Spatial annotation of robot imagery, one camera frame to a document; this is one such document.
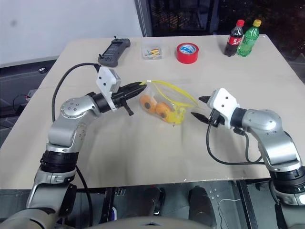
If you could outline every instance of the red tape roll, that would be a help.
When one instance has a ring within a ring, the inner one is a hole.
[[[182,43],[177,46],[177,60],[181,63],[194,63],[198,58],[199,48],[193,43]]]

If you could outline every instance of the plastic bag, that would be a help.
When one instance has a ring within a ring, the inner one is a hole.
[[[181,124],[188,108],[198,107],[196,100],[181,88],[164,81],[145,81],[141,93],[141,107],[154,116],[173,125]]]

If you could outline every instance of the black handheld controller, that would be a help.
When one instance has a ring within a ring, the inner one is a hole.
[[[106,51],[100,55],[98,62],[101,65],[108,67],[116,67],[118,65],[118,59],[124,50],[130,46],[130,40],[127,38],[117,39],[111,41],[111,45],[106,49]]]

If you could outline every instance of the table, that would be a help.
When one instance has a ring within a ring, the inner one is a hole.
[[[164,59],[145,61],[143,40],[162,43]],[[227,36],[131,38],[131,47],[115,68],[122,85],[135,81],[164,80],[187,90],[193,97],[210,95],[224,87],[243,108],[276,111],[284,129],[292,136],[303,161],[305,87],[266,35],[260,36],[246,57],[222,54]],[[51,97],[67,69],[81,62],[96,62],[111,39],[84,39],[71,42],[60,55],[39,89],[16,122],[0,150],[0,188],[32,187],[39,160],[45,151],[51,125]],[[179,63],[175,48],[182,42],[198,45],[194,64]],[[97,74],[92,67],[73,71],[64,81],[56,100],[56,114],[69,98],[98,92]],[[207,125],[186,115],[180,126],[171,126],[144,112],[138,98],[129,101],[134,115],[124,109],[105,113],[88,129],[78,165],[88,187],[118,187],[201,180],[254,179],[269,177],[265,166],[226,166],[214,161],[205,145]],[[210,110],[200,103],[201,113]],[[216,157],[244,161],[245,140],[232,130],[214,129],[210,145]],[[257,142],[250,137],[250,159],[259,155]],[[81,186],[78,178],[74,184]]]

